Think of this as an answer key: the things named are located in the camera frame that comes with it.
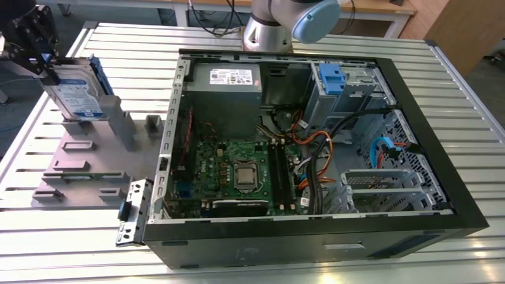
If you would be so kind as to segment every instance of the blue latch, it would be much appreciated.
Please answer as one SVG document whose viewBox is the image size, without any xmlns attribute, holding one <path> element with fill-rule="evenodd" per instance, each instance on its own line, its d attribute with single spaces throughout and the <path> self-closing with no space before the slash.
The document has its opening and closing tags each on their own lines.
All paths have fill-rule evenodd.
<svg viewBox="0 0 505 284">
<path fill-rule="evenodd" d="M 318 73 L 323 83 L 326 95 L 339 95 L 345 88 L 345 74 L 338 64 L 321 63 Z"/>
</svg>

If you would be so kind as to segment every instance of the sticker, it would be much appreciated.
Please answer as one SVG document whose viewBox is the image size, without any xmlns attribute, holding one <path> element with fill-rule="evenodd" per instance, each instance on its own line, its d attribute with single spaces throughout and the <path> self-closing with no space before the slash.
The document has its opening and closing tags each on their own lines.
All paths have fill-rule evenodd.
<svg viewBox="0 0 505 284">
<path fill-rule="evenodd" d="M 303 122 L 303 120 L 298 121 L 298 125 L 301 126 L 302 129 L 305 129 L 309 126 L 309 124 Z"/>
<path fill-rule="evenodd" d="M 302 197 L 302 198 L 299 199 L 299 205 L 301 205 L 301 206 L 309 207 L 309 203 L 310 203 L 309 198 Z"/>
<path fill-rule="evenodd" d="M 253 71 L 246 69 L 211 69 L 210 85 L 251 85 Z"/>
<path fill-rule="evenodd" d="M 85 80 L 61 79 L 55 90 L 66 109 L 74 115 L 89 120 L 102 116 L 95 98 L 87 94 L 89 86 Z"/>
</svg>

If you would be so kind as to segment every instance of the metal grated table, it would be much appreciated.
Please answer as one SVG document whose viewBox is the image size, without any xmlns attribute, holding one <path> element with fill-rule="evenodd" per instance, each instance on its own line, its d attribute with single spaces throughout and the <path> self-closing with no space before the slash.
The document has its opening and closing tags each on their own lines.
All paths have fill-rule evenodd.
<svg viewBox="0 0 505 284">
<path fill-rule="evenodd" d="M 133 119 L 163 114 L 177 50 L 239 49 L 197 28 L 89 25 L 69 56 L 101 59 Z M 438 48 L 422 41 L 330 36 L 299 53 L 392 59 L 490 228 L 400 259 L 170 271 L 146 247 L 114 247 L 117 210 L 39 211 L 31 191 L 63 133 L 46 94 L 0 163 L 0 282 L 490 283 L 505 281 L 505 132 Z"/>
</svg>

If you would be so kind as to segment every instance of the hard drive label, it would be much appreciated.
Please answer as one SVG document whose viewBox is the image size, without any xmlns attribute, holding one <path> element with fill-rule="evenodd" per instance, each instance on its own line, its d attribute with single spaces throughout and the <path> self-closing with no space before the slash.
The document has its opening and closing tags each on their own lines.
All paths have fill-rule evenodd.
<svg viewBox="0 0 505 284">
<path fill-rule="evenodd" d="M 59 99 L 67 110 L 83 120 L 93 120 L 102 116 L 102 112 L 95 101 L 95 98 L 89 95 L 89 86 L 85 80 L 61 79 L 55 90 L 59 94 Z"/>
</svg>

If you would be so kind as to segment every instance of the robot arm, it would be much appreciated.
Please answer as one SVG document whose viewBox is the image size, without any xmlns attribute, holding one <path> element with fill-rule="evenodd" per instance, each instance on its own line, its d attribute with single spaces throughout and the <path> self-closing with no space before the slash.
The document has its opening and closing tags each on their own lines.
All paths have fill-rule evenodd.
<svg viewBox="0 0 505 284">
<path fill-rule="evenodd" d="M 49 68 L 58 58 L 58 38 L 50 9 L 34 0 L 0 0 L 0 32 L 5 39 L 1 60 L 19 75 L 37 76 L 43 85 L 57 85 L 58 77 Z"/>
<path fill-rule="evenodd" d="M 291 37 L 314 43 L 330 32 L 338 16 L 337 0 L 253 0 L 243 47 L 250 51 L 286 52 Z"/>
</svg>

